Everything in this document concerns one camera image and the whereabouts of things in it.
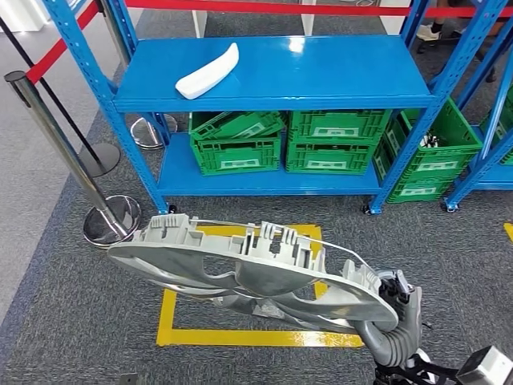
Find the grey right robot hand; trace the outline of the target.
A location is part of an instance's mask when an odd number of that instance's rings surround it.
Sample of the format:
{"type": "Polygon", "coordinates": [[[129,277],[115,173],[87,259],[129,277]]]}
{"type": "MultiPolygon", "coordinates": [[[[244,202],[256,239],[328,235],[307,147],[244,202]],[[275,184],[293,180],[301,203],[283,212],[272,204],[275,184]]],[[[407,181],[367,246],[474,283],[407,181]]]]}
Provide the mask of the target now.
{"type": "Polygon", "coordinates": [[[399,325],[421,324],[419,287],[409,284],[401,269],[382,269],[377,275],[379,295],[397,313],[399,325]]]}

